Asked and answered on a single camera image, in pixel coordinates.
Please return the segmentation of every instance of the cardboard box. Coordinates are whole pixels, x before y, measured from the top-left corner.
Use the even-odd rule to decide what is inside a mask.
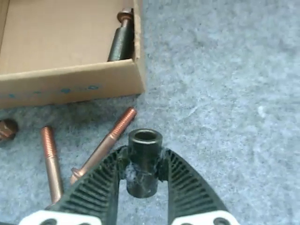
[[[106,62],[128,6],[135,53]],[[141,13],[142,0],[0,0],[0,108],[144,92]]]

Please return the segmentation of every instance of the drilled hole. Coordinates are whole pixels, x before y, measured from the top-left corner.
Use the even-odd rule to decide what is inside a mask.
[[[219,217],[214,220],[214,225],[230,225],[230,223],[227,219]]]
[[[56,219],[47,219],[44,222],[42,222],[40,225],[56,225],[57,221]]]

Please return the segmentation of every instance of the black metal sleeve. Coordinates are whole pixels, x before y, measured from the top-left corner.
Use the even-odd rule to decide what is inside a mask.
[[[133,22],[127,20],[115,32],[107,61],[130,59],[134,51],[134,36]]]
[[[127,191],[136,198],[153,196],[158,188],[158,169],[162,135],[150,129],[134,130],[129,134],[126,168]]]

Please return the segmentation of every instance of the bolt thread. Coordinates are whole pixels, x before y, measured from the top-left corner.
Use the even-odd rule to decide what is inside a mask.
[[[124,130],[128,127],[130,122],[134,119],[136,114],[137,111],[135,110],[135,108],[129,107],[120,117],[114,128],[110,131],[110,134],[113,135],[116,139],[119,138]]]
[[[51,127],[44,127],[41,129],[42,142],[44,147],[44,154],[46,158],[56,156],[56,146],[54,142],[53,131]]]

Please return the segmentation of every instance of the copper bolt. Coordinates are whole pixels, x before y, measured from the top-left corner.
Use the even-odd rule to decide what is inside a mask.
[[[90,158],[84,163],[80,170],[72,168],[73,175],[71,176],[71,184],[75,183],[88,170],[96,165],[109,152],[109,150],[116,143],[120,135],[128,127],[130,122],[136,116],[136,110],[129,107],[125,113],[118,120],[114,128],[105,136],[102,142],[96,147]]]
[[[63,194],[63,186],[60,175],[60,165],[57,158],[56,146],[51,127],[42,128],[41,135],[44,147],[51,201],[52,203],[56,203]]]

